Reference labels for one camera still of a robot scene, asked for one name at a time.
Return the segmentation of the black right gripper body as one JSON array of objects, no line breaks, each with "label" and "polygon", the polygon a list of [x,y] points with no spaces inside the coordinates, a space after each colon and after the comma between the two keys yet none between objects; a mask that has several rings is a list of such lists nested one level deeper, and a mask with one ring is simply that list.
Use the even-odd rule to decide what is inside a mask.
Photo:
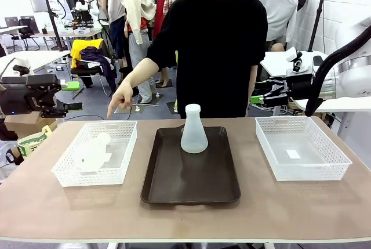
[{"label": "black right gripper body", "polygon": [[312,74],[294,74],[286,77],[288,96],[293,100],[308,100],[311,94]]}]

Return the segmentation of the person right hand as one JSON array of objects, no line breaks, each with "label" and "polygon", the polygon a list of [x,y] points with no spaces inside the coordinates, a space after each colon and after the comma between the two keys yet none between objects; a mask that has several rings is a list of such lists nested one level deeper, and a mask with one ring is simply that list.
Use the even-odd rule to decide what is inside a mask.
[{"label": "person right hand", "polygon": [[110,119],[112,113],[117,107],[128,109],[132,106],[133,88],[129,81],[123,80],[118,89],[112,95],[107,109],[107,119]]}]

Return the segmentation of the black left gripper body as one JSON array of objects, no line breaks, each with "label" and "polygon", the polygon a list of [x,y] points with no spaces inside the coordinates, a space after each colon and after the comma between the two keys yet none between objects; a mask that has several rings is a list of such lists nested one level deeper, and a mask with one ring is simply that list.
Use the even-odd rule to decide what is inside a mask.
[{"label": "black left gripper body", "polygon": [[61,115],[54,95],[61,90],[54,74],[3,77],[1,110],[5,115],[22,115],[38,111],[43,115]]}]

